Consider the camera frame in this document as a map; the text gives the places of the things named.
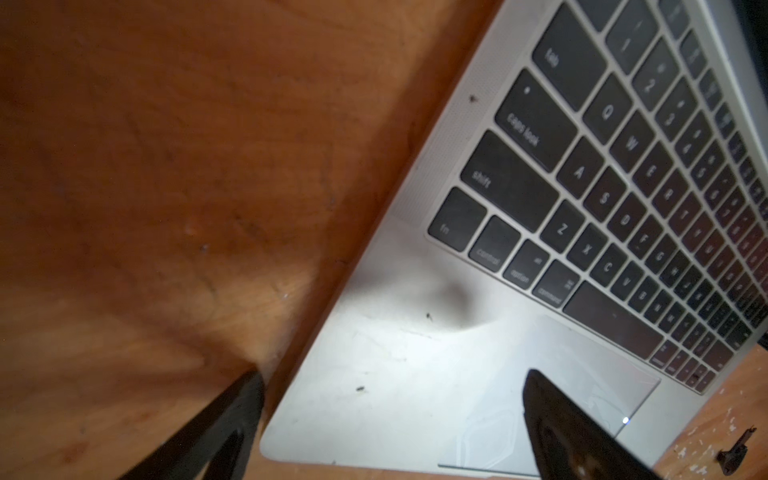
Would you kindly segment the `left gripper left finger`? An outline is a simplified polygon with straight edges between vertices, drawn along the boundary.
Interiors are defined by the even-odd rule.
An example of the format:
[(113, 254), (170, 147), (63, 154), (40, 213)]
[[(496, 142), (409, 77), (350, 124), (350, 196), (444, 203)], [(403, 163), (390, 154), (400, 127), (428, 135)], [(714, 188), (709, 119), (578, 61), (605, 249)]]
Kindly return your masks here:
[(262, 375), (250, 370), (121, 477), (242, 479), (265, 402)]

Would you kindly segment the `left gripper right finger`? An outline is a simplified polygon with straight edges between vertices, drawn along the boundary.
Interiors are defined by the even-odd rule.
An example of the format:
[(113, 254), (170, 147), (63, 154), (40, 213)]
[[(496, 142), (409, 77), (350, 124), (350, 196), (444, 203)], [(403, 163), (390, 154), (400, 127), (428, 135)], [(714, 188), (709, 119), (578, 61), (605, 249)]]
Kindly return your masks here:
[(524, 419), (542, 479), (655, 479), (542, 372), (528, 371)]

